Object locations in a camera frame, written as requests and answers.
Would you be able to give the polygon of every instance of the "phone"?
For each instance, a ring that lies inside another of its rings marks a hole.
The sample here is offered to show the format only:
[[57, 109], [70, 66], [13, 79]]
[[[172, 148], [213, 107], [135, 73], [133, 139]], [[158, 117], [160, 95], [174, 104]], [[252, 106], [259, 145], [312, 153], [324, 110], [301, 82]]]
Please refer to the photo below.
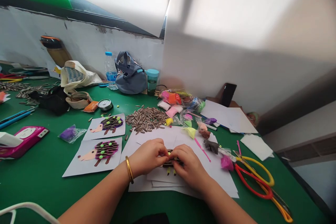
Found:
[[220, 103], [225, 106], [225, 107], [229, 107], [233, 94], [235, 93], [237, 85], [235, 84], [231, 84], [231, 83], [225, 83], [224, 84], [224, 91], [221, 97], [221, 101]]

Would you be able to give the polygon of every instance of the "blue bottle cap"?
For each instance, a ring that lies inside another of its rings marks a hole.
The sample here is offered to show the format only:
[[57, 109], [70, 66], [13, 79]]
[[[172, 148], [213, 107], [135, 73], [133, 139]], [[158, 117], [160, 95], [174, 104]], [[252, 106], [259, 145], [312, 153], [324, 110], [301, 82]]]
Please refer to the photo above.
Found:
[[159, 76], [159, 71], [155, 69], [148, 69], [147, 70], [147, 75], [149, 77], [158, 77]]

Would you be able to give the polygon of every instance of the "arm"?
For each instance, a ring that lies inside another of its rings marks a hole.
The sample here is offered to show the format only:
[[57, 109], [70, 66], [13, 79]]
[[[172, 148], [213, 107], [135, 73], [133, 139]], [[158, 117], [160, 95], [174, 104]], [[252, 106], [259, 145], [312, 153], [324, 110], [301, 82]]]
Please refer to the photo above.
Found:
[[169, 158], [173, 159], [175, 157], [178, 157], [184, 163], [182, 167], [176, 161], [172, 161], [177, 174], [190, 187], [200, 192], [218, 223], [256, 224], [220, 185], [209, 176], [189, 146], [179, 145], [175, 147]]
[[[168, 161], [162, 139], [148, 140], [129, 158], [133, 178], [147, 174]], [[73, 204], [58, 220], [67, 223], [110, 223], [119, 200], [130, 183], [126, 161]]]

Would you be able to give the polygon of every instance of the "water bottle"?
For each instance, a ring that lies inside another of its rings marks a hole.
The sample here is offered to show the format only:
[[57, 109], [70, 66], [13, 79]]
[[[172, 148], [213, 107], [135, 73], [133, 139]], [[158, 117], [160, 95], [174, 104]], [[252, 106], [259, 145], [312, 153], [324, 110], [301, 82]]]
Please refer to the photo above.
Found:
[[112, 57], [111, 52], [105, 52], [105, 55], [106, 55], [105, 72], [106, 72], [106, 78], [109, 81], [108, 88], [111, 90], [117, 90], [118, 87], [116, 85], [116, 78], [118, 75], [118, 71], [114, 63], [114, 58]]
[[147, 94], [149, 96], [154, 96], [156, 90], [156, 83], [159, 77], [159, 71], [155, 69], [148, 69], [147, 73]]

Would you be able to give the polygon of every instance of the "hedgehog craft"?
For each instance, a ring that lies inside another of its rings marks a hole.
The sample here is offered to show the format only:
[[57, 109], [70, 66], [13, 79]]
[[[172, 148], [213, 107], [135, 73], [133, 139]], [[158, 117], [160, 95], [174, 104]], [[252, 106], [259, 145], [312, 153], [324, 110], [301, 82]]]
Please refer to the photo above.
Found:
[[111, 157], [116, 153], [119, 149], [119, 145], [116, 141], [107, 141], [98, 143], [93, 150], [90, 150], [84, 156], [79, 155], [78, 159], [80, 161], [87, 161], [92, 159], [97, 159], [97, 163], [94, 165], [98, 166], [102, 159], [106, 159], [105, 164], [107, 165], [111, 159]]
[[[172, 149], [168, 149], [167, 150], [168, 151], [168, 154], [170, 155], [170, 153], [173, 151]], [[175, 161], [177, 161], [178, 163], [179, 163], [179, 165], [183, 165], [183, 162], [179, 159], [179, 158], [174, 158], [174, 160]], [[171, 167], [174, 167], [174, 165], [173, 165], [173, 163], [172, 163], [172, 161], [171, 160], [169, 160], [169, 161], [167, 161], [167, 162], [165, 162], [163, 165], [162, 165], [162, 167], [163, 168], [167, 168], [168, 167], [168, 169], [167, 169], [167, 176], [169, 176], [169, 174], [170, 174], [170, 168]]]
[[90, 129], [90, 132], [95, 133], [95, 132], [100, 132], [102, 130], [105, 130], [104, 135], [108, 133], [108, 131], [112, 131], [114, 133], [116, 131], [116, 128], [120, 127], [124, 122], [120, 117], [105, 117], [103, 121], [98, 125], [97, 128], [95, 129]]

